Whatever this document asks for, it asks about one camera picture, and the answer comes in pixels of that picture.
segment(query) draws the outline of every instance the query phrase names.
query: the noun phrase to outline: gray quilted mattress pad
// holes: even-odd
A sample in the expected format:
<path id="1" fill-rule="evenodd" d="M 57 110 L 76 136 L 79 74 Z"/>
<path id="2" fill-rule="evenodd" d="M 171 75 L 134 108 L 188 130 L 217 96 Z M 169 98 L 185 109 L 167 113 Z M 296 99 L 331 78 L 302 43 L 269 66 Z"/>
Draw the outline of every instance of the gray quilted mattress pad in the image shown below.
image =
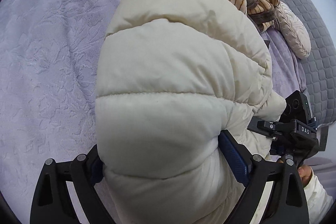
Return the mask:
<path id="1" fill-rule="evenodd" d="M 336 121 L 336 49 L 329 31 L 311 0 L 281 0 L 305 25 L 311 53 L 302 59 L 311 110 L 319 126 Z"/>

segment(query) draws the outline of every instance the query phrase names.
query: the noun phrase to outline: round pillow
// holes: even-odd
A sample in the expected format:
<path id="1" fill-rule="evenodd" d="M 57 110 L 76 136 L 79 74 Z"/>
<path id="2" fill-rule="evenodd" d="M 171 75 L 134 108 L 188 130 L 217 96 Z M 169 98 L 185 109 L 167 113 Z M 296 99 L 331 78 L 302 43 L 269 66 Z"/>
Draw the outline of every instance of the round pillow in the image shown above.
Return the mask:
<path id="1" fill-rule="evenodd" d="M 302 21 L 281 1 L 275 7 L 275 11 L 278 19 L 278 29 L 289 47 L 298 58 L 308 57 L 311 51 L 311 43 Z"/>

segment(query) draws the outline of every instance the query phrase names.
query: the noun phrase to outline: puffer jacket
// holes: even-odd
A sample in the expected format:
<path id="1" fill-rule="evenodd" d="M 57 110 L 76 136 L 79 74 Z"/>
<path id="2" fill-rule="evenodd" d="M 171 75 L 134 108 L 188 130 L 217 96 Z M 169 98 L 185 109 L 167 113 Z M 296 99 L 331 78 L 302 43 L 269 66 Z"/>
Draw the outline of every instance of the puffer jacket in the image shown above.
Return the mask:
<path id="1" fill-rule="evenodd" d="M 246 127 L 285 109 L 271 75 L 263 39 L 228 0 L 122 0 L 96 82 L 98 152 L 122 223 L 222 224 L 244 187 L 217 136 L 266 157 L 271 140 Z"/>

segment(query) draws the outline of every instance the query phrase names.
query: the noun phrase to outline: white sleeve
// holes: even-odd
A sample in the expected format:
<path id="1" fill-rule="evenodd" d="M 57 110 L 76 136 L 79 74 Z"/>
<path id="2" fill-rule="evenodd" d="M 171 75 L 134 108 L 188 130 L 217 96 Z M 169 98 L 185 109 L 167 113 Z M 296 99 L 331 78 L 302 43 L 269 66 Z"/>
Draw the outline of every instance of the white sleeve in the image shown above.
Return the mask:
<path id="1" fill-rule="evenodd" d="M 310 182 L 304 188 L 304 193 L 307 199 L 309 223 L 318 224 L 332 206 L 333 198 L 327 195 L 314 172 Z"/>

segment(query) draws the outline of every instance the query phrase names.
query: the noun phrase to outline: lavender blanket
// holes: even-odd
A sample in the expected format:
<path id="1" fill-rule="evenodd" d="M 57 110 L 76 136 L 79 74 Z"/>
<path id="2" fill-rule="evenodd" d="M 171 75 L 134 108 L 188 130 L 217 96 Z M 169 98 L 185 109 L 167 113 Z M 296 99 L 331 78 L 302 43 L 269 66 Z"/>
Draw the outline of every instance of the lavender blanket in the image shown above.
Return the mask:
<path id="1" fill-rule="evenodd" d="M 119 2 L 0 3 L 0 190 L 23 224 L 44 161 L 68 161 L 95 144 L 97 61 Z M 302 67 L 277 34 L 267 38 L 273 41 L 274 88 L 286 97 L 304 86 Z M 120 223 L 104 181 L 96 190 Z M 70 195 L 80 222 L 88 223 L 73 187 Z"/>

